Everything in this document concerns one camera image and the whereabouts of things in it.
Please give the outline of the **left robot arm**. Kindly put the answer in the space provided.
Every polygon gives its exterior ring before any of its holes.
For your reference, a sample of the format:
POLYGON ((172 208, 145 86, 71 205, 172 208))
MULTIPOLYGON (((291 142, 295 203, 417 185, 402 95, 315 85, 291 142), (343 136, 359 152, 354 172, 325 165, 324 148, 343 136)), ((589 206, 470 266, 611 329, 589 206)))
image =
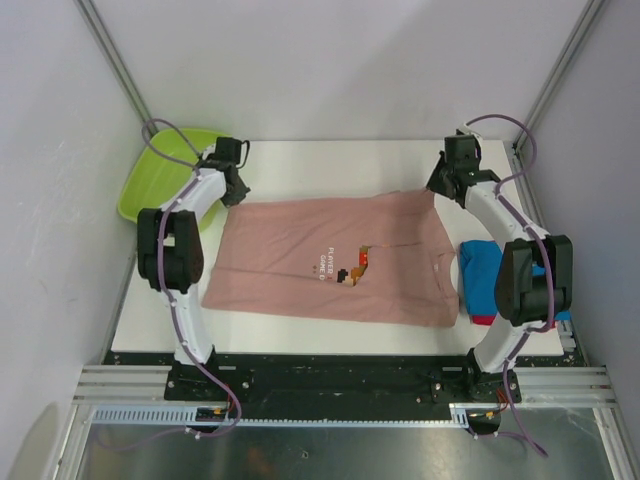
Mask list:
POLYGON ((214 204, 233 207, 249 194, 240 170, 250 148, 248 140, 217 138, 197 155, 192 173, 177 193, 159 207, 142 209, 137 217, 138 273, 167 305, 176 337, 176 361, 198 365, 189 371, 185 385, 202 400, 219 392, 221 376, 204 365, 214 346, 199 303, 198 284, 204 271, 199 227, 214 204))

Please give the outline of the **pink t-shirt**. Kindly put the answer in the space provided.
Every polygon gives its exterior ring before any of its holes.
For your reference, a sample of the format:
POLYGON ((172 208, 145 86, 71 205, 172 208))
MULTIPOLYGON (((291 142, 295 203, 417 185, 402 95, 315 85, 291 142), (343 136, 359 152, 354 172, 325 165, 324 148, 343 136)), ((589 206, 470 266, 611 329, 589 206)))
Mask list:
POLYGON ((247 203, 229 211, 202 305, 451 328, 455 256, 428 190, 247 203))

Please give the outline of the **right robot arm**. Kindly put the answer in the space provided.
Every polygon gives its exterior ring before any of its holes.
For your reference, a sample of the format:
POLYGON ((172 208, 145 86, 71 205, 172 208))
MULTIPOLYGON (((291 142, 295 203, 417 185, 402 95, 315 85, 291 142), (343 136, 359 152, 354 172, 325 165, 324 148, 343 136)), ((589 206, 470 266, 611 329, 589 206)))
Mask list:
POLYGON ((427 189, 455 201, 474 216, 501 250, 494 286, 497 316, 485 337, 469 353, 473 369, 461 376, 463 393, 484 401, 497 389, 495 374, 515 365, 533 334, 548 332, 556 314, 570 308, 573 245, 552 235, 515 207, 501 192, 504 182, 480 168, 481 137, 458 128, 444 149, 427 189))

